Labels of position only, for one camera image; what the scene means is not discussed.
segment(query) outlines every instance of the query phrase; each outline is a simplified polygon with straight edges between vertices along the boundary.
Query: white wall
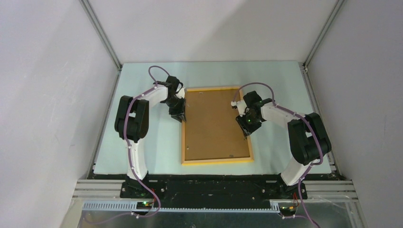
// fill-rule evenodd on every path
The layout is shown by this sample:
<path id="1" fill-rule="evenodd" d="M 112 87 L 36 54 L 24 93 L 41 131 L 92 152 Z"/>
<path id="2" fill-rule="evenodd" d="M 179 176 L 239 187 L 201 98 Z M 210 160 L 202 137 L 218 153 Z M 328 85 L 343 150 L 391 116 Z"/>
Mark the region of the white wall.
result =
<path id="1" fill-rule="evenodd" d="M 116 69 L 77 0 L 0 2 L 0 227 L 59 227 Z"/>
<path id="2" fill-rule="evenodd" d="M 302 62 L 336 0 L 90 2 L 123 63 Z"/>
<path id="3" fill-rule="evenodd" d="M 402 227 L 403 2 L 347 1 L 308 73 L 369 227 Z"/>

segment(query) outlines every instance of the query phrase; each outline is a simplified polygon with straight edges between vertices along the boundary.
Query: white tabletop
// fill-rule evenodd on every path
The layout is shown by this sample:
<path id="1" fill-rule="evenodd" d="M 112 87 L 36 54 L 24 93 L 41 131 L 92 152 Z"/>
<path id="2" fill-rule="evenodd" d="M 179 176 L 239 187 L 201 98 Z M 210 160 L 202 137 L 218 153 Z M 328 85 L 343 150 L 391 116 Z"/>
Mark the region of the white tabletop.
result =
<path id="1" fill-rule="evenodd" d="M 164 67 L 187 88 L 263 82 L 273 88 L 277 103 L 300 113 L 313 112 L 298 62 L 295 61 L 126 63 L 101 139 L 94 173 L 127 172 L 125 142 L 114 130 L 117 107 L 121 96 L 136 96 L 151 88 L 153 80 L 148 76 L 148 67 L 152 65 Z M 167 78 L 157 68 L 152 69 L 152 74 L 159 81 Z M 270 91 L 261 85 L 248 86 L 243 92 L 246 94 L 253 90 L 263 99 L 271 97 Z M 285 169 L 292 156 L 286 129 L 265 122 L 251 135 L 254 162 L 182 166 L 181 124 L 170 117 L 165 104 L 158 104 L 150 110 L 149 130 L 144 140 L 145 162 L 150 174 L 277 174 Z M 313 167 L 310 173 L 330 172 L 325 157 L 323 164 Z"/>

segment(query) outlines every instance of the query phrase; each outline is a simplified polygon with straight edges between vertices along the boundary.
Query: metal frame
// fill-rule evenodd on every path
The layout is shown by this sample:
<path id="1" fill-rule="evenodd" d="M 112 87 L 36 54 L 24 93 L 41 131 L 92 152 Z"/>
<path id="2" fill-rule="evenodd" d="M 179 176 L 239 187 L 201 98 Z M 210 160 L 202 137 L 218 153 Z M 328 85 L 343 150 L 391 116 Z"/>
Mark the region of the metal frame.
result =
<path id="1" fill-rule="evenodd" d="M 89 3 L 89 0 L 80 0 L 84 11 L 88 15 L 89 20 L 91 21 L 92 25 L 94 26 L 94 29 L 96 30 L 99 38 L 101 39 L 105 49 L 107 50 L 108 54 L 110 55 L 112 61 L 116 65 L 116 68 L 118 69 L 119 73 L 116 78 L 115 84 L 114 84 L 114 89 L 111 94 L 111 98 L 109 100 L 109 105 L 108 105 L 108 110 L 106 111 L 105 114 L 105 119 L 103 123 L 103 128 L 102 131 L 98 137 L 98 144 L 96 149 L 94 150 L 91 163 L 88 167 L 88 172 L 87 172 L 87 177 L 89 177 L 89 174 L 93 170 L 94 166 L 94 161 L 96 160 L 96 156 L 99 150 L 99 145 L 101 138 L 105 132 L 105 127 L 106 127 L 106 120 L 110 114 L 110 108 L 112 105 L 113 98 L 115 96 L 115 91 L 117 87 L 117 82 L 120 77 L 120 71 L 122 69 L 122 64 L 119 61 L 115 51 L 112 48 L 112 45 L 110 41 L 107 38 L 107 35 L 105 34 L 105 31 L 103 30 L 93 8 L 91 7 L 91 4 Z M 324 36 L 326 33 L 329 31 L 330 26 L 333 24 L 337 14 L 340 12 L 345 0 L 338 0 L 337 3 L 335 4 L 331 14 L 326 20 L 326 23 L 324 24 L 319 36 L 317 37 L 313 47 L 311 48 L 306 60 L 304 63 L 300 63 L 300 69 L 301 69 L 301 74 L 304 79 L 304 83 L 306 85 L 307 91 L 308 91 L 308 96 L 312 105 L 312 108 L 315 112 L 320 114 L 320 108 L 318 106 L 315 93 L 312 89 L 312 85 L 307 73 L 307 66 L 311 62 L 316 50 L 318 49 L 319 45 L 321 44 Z M 328 153 L 328 158 L 329 158 L 329 163 L 331 165 L 332 169 L 332 174 L 329 174 L 332 177 L 336 177 L 339 174 L 341 174 L 339 168 L 337 167 L 337 162 L 335 160 L 335 157 L 332 152 Z M 120 192 L 121 192 L 121 187 L 122 187 L 122 182 L 124 180 L 78 180 L 76 184 L 75 191 L 73 193 L 72 197 L 72 206 L 76 205 L 79 203 L 79 205 L 85 205 L 85 203 L 91 203 L 91 202 L 103 202 L 108 203 L 109 205 L 115 205 L 117 203 L 119 204 L 127 204 L 131 205 L 133 202 L 136 201 L 144 201 L 147 199 L 121 199 L 120 198 Z M 348 211 L 349 218 L 351 221 L 351 224 L 354 228 L 366 228 L 367 225 L 365 223 L 365 219 L 363 217 L 362 209 L 358 201 L 358 196 L 355 192 L 355 188 L 353 185 L 353 182 L 351 180 L 305 180 L 304 181 L 307 189 L 307 195 L 308 199 L 304 200 L 306 203 L 323 203 L 323 202 L 334 202 L 334 203 L 340 203 L 344 202 L 345 203 L 345 209 Z M 271 205 L 272 210 L 274 212 L 277 211 L 278 209 L 278 204 L 281 203 L 290 203 L 292 202 L 291 199 L 271 199 Z M 110 208 L 108 207 L 102 207 L 102 206 L 97 206 L 93 205 L 92 207 L 98 207 L 98 210 L 109 210 Z M 166 211 L 187 211 L 186 209 L 164 209 Z M 220 210 L 216 209 L 203 209 L 203 212 L 218 212 Z M 248 212 L 258 212 L 259 210 L 247 210 Z"/>

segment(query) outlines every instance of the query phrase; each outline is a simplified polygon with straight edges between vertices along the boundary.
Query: robotic arm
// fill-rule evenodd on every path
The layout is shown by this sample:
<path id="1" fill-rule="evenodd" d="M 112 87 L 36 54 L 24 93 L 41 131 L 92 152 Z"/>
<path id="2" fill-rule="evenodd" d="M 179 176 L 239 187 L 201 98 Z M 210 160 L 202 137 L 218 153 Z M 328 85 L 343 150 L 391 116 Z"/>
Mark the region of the robotic arm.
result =
<path id="1" fill-rule="evenodd" d="M 314 138 L 307 136 L 306 133 L 309 133 L 309 129 L 305 123 L 295 115 L 277 108 L 272 99 L 262 100 L 256 91 L 253 91 L 244 95 L 243 100 L 231 102 L 231 106 L 239 112 L 236 121 L 245 137 L 260 128 L 265 121 L 272 121 L 288 130 L 293 157 L 286 169 L 280 174 L 282 181 L 287 186 L 296 185 L 298 179 L 308 169 L 309 165 L 313 162 L 318 162 L 319 151 Z M 300 115 L 309 122 L 314 130 L 322 154 L 328 153 L 331 150 L 331 144 L 320 116 L 316 113 Z"/>
<path id="2" fill-rule="evenodd" d="M 129 117 L 127 122 L 126 136 L 130 142 L 131 164 L 134 166 L 136 175 L 142 180 L 148 170 L 144 160 L 144 138 L 148 132 L 149 109 L 157 103 L 165 103 L 169 107 L 171 117 L 179 122 L 186 121 L 184 98 L 185 88 L 183 84 L 174 76 L 168 76 L 165 82 L 157 82 L 154 89 L 147 94 L 142 94 L 140 98 L 135 100 L 130 113 L 136 113 L 135 117 Z M 120 98 L 119 107 L 115 119 L 115 131 L 119 133 L 119 137 L 124 138 L 124 124 L 127 109 L 133 97 L 122 96 Z M 127 176 L 136 180 L 129 161 Z"/>

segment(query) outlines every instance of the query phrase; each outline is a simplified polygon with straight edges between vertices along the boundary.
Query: cork board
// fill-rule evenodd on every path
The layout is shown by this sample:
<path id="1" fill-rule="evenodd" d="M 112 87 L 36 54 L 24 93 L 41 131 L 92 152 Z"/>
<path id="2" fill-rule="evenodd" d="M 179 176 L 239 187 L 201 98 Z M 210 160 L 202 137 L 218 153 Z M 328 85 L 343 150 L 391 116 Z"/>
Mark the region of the cork board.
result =
<path id="1" fill-rule="evenodd" d="M 243 136 L 230 103 L 239 87 L 187 89 L 182 123 L 182 164 L 252 162 L 250 138 Z"/>

